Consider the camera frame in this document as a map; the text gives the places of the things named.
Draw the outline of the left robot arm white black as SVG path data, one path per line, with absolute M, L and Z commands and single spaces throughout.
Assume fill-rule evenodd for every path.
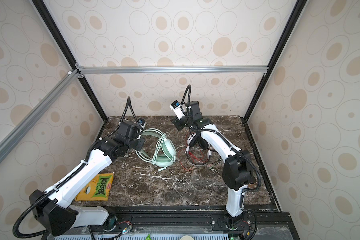
M 83 226 L 103 226 L 111 230 L 116 217 L 106 207 L 78 207 L 72 205 L 77 194 L 103 169 L 131 150 L 140 150 L 145 140 L 142 138 L 145 120 L 136 123 L 122 121 L 104 138 L 99 138 L 89 148 L 86 157 L 69 174 L 45 191 L 35 190 L 29 197 L 28 207 L 16 220 L 13 235 L 28 239 L 44 234 L 60 236 L 68 230 Z M 45 227 L 37 233 L 21 233 L 20 225 L 28 214 Z

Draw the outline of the mint green headphones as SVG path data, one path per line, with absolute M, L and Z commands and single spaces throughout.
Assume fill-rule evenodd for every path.
M 135 151 L 143 162 L 159 167 L 158 172 L 172 166 L 177 159 L 177 150 L 173 142 L 168 138 L 169 135 L 169 133 L 164 133 L 155 128 L 146 129 L 143 131 L 142 136 L 158 138 L 153 156 L 150 157 L 143 149 Z

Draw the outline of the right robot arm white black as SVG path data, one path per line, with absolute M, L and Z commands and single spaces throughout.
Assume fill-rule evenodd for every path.
M 258 192 L 262 184 L 262 175 L 251 159 L 247 150 L 241 150 L 231 143 L 208 118 L 200 112 L 198 101 L 170 105 L 175 117 L 171 122 L 180 131 L 187 127 L 190 135 L 187 138 L 186 153 L 190 155 L 191 147 L 199 145 L 203 150 L 214 149 L 224 162 L 223 181 L 228 187 L 225 222 L 228 228 L 236 229 L 245 216 L 245 193 Z

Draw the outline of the white black red headphones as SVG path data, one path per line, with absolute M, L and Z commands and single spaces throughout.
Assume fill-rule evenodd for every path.
M 208 164 L 212 158 L 212 150 L 208 146 L 202 149 L 199 139 L 194 141 L 196 134 L 188 134 L 186 137 L 186 160 L 194 167 L 202 167 Z

